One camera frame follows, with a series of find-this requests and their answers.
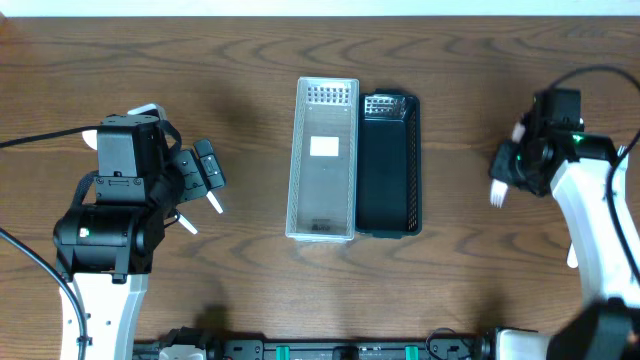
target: wood grain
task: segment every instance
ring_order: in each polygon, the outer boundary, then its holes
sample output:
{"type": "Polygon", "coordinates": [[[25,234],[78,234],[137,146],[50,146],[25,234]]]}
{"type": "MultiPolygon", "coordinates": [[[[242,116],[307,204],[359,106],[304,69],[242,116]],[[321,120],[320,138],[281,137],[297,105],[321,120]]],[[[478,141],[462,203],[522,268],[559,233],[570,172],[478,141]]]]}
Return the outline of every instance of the wood grain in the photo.
{"type": "MultiPolygon", "coordinates": [[[[635,18],[11,19],[0,33],[0,140],[157,102],[186,144],[213,141],[226,211],[182,206],[201,232],[172,227],[156,251],[138,339],[183,325],[270,338],[420,338],[498,324],[553,332],[581,303],[562,214],[524,193],[491,208],[490,158],[534,91],[588,64],[640,74],[638,50],[635,18]],[[284,237],[296,82],[306,75],[420,98],[419,236],[284,237]]],[[[607,75],[572,85],[588,130],[629,141],[640,112],[630,86],[607,75]]],[[[54,261],[53,225],[96,167],[79,136],[1,151],[2,226],[54,261]]],[[[57,289],[4,243],[0,293],[0,358],[57,358],[57,289]]]]}

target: white wall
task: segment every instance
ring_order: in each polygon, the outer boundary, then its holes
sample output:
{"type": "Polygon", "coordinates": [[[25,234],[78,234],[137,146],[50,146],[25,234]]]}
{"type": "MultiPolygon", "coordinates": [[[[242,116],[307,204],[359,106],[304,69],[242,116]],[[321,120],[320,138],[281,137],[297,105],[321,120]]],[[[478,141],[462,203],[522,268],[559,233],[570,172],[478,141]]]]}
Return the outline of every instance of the white wall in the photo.
{"type": "Polygon", "coordinates": [[[7,17],[640,15],[640,0],[0,0],[0,11],[7,17]]]}

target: green connector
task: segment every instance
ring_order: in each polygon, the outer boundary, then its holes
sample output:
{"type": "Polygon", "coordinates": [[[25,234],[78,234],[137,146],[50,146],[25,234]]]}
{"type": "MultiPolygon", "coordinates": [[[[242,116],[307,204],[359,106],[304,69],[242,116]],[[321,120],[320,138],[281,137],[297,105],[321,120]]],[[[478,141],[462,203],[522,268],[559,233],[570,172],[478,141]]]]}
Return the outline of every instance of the green connector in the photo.
{"type": "Polygon", "coordinates": [[[406,360],[419,360],[420,352],[417,346],[407,346],[404,348],[406,360]]]}
{"type": "Polygon", "coordinates": [[[289,360],[288,346],[276,346],[276,360],[289,360]]]}

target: black cable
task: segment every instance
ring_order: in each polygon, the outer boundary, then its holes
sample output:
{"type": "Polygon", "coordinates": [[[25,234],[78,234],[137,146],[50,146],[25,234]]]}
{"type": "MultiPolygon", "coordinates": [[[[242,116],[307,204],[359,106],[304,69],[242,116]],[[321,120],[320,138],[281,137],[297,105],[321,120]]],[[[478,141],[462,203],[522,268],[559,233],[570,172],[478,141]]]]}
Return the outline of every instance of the black cable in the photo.
{"type": "Polygon", "coordinates": [[[175,215],[174,215],[174,216],[175,216],[175,218],[176,218],[175,220],[173,220],[173,221],[172,221],[172,222],[170,222],[170,223],[166,223],[166,224],[164,224],[164,228],[165,228],[165,229],[166,229],[166,228],[168,228],[169,226],[171,226],[171,225],[173,225],[173,224],[177,223],[177,222],[180,220],[180,216],[182,216],[182,214],[180,214],[180,211],[178,211],[178,209],[176,209],[176,210],[175,210],[175,215]]]}
{"type": "Polygon", "coordinates": [[[3,228],[0,227],[0,236],[2,236],[9,244],[15,246],[18,250],[22,251],[25,255],[27,255],[31,260],[33,260],[36,264],[40,265],[44,271],[46,271],[51,277],[58,283],[60,288],[64,291],[64,293],[69,298],[71,305],[73,306],[73,310],[76,312],[76,317],[78,318],[78,328],[80,329],[80,337],[78,338],[78,360],[84,360],[86,350],[87,350],[87,320],[84,315],[84,311],[80,306],[80,302],[78,298],[76,298],[75,294],[67,285],[67,282],[58,274],[58,272],[51,266],[49,263],[40,257],[40,255],[36,254],[33,250],[31,250],[28,246],[20,242],[20,240],[13,237],[11,234],[6,232],[3,228]]]}
{"type": "Polygon", "coordinates": [[[0,149],[6,148],[6,147],[9,147],[9,146],[14,146],[14,145],[26,144],[26,143],[30,143],[30,142],[34,142],[34,141],[53,139],[53,138],[57,138],[57,137],[60,137],[60,136],[71,135],[71,134],[75,134],[75,133],[79,133],[79,132],[83,132],[83,131],[87,131],[87,130],[98,130],[98,127],[99,126],[83,126],[83,127],[74,128],[74,129],[62,130],[62,131],[58,131],[58,132],[54,132],[54,133],[35,135],[35,136],[27,136],[27,137],[20,138],[20,139],[13,139],[13,140],[9,140],[9,141],[5,141],[3,143],[0,143],[0,149]]]}
{"type": "MultiPolygon", "coordinates": [[[[635,88],[636,90],[638,90],[638,92],[640,93],[640,82],[631,74],[629,74],[628,72],[622,70],[622,69],[618,69],[616,67],[613,66],[607,66],[607,65],[595,65],[595,66],[588,66],[588,67],[584,67],[584,68],[580,68],[580,69],[576,69],[568,74],[565,74],[563,76],[561,76],[560,78],[558,78],[556,81],[552,82],[551,85],[549,85],[549,88],[555,88],[558,85],[560,85],[561,83],[579,76],[579,75],[583,75],[586,73],[590,73],[590,72],[609,72],[609,73],[614,73],[614,74],[618,74],[621,77],[623,77],[625,80],[629,81],[635,88]]],[[[627,242],[627,238],[624,235],[624,231],[622,230],[622,225],[620,224],[620,219],[618,218],[618,212],[616,211],[616,206],[615,203],[613,201],[613,177],[616,173],[616,170],[618,169],[618,166],[620,166],[620,163],[622,163],[622,160],[624,160],[624,158],[629,154],[629,152],[631,152],[631,150],[633,149],[634,146],[636,146],[636,143],[638,142],[638,139],[640,139],[640,130],[638,130],[638,132],[636,133],[636,135],[633,137],[633,139],[631,140],[631,142],[629,143],[629,145],[627,146],[626,149],[624,149],[624,151],[622,152],[622,154],[620,154],[620,156],[618,156],[618,158],[616,159],[616,161],[613,163],[613,165],[611,165],[611,169],[609,170],[609,174],[607,174],[607,182],[606,182],[606,198],[607,198],[607,205],[609,206],[609,215],[611,215],[611,221],[613,222],[613,227],[616,230],[616,234],[618,234],[618,240],[620,241],[620,245],[622,246],[622,250],[624,251],[624,254],[627,258],[627,262],[629,263],[629,267],[631,268],[631,271],[633,272],[633,276],[636,278],[636,281],[638,283],[638,286],[640,286],[640,270],[638,270],[638,266],[633,258],[633,254],[631,253],[631,249],[629,248],[629,243],[627,242]]]]}

